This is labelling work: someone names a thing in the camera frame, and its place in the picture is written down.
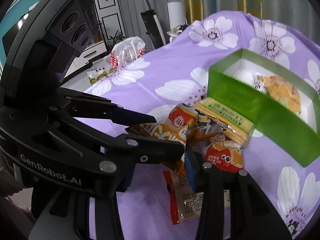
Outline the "person's left hand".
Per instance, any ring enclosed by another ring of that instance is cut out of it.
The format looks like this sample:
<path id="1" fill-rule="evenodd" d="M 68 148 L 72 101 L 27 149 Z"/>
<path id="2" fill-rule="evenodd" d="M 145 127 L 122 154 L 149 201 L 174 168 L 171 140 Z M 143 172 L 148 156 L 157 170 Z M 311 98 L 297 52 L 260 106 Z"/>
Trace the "person's left hand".
<path id="1" fill-rule="evenodd" d="M 8 169 L 2 154 L 0 167 L 1 197 L 12 196 L 13 194 L 19 193 L 25 189 L 24 185 L 18 182 L 15 176 Z"/>

